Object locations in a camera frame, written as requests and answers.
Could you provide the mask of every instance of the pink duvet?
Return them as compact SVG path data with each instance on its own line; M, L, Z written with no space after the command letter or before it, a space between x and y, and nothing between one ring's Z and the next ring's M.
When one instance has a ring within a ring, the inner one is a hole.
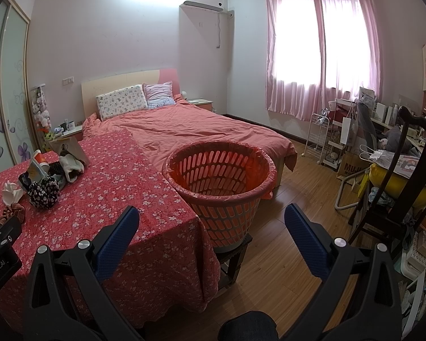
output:
M92 114L83 124L83 137L129 130L159 171L173 151L201 140L232 140L260 147L275 161L284 158L285 165L293 171L296 150L287 138L265 127L200 109L183 99L176 101L176 105L135 111L103 122Z

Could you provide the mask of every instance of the wooden headboard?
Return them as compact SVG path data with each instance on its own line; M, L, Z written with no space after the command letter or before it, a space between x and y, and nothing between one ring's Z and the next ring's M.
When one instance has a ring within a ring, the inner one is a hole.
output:
M98 113L96 97L104 93L120 90L137 84L163 84L172 81L173 94L180 93L180 82L176 69L149 70L146 72L134 72L114 75L112 77L95 79L82 83L82 100L85 118L93 113Z

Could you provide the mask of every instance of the orange plastic basket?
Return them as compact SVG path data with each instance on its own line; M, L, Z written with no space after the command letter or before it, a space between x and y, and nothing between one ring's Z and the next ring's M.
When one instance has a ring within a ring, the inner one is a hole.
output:
M205 225L215 252L238 247L261 198L272 198L276 167L260 148L201 141L174 151L162 174Z

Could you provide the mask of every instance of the blue gripper pad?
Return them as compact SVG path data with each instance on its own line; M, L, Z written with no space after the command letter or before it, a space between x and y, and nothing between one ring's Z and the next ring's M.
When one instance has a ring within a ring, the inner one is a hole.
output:
M139 211L128 206L113 225L103 227L95 236L94 272L99 282L112 277L138 228Z
M325 282L330 275L331 237L321 225L310 222L296 204L286 208L284 221L311 274Z

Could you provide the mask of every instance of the power cord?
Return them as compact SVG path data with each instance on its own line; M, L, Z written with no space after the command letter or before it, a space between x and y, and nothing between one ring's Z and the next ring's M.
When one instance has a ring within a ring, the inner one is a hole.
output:
M216 46L217 49L221 48L221 13L218 13L218 38L219 45Z

